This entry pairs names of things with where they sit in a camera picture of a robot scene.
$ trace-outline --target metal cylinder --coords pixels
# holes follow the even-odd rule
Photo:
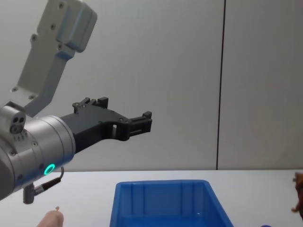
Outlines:
[[[10,185],[5,192],[0,187],[0,200],[68,163],[75,154],[71,130],[55,116],[28,120],[13,140],[11,144],[0,139],[0,170],[10,173],[9,179],[0,178],[0,185]]]

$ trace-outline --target black vertical line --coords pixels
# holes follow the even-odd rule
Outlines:
[[[219,135],[220,135],[221,87],[222,87],[222,68],[223,68],[223,50],[224,50],[224,32],[225,32],[225,12],[226,12],[226,0],[224,0],[224,10],[223,10],[223,31],[222,31],[221,68],[220,68],[216,170],[218,170],[218,160],[219,160]]]

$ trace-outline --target white table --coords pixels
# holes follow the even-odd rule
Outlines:
[[[209,181],[235,227],[303,227],[292,178],[294,170],[141,171],[65,173],[60,184],[22,203],[22,191],[0,201],[1,227],[35,227],[45,213],[60,206],[64,227],[108,227],[115,185],[122,181],[204,179]],[[50,174],[39,182],[54,178]]]

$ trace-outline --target blue object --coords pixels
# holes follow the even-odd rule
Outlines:
[[[233,227],[209,182],[121,182],[110,227]]]

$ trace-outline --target green led ring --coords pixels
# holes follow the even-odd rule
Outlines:
[[[44,170],[44,175],[50,174],[55,169],[55,164],[49,164],[48,167]]]

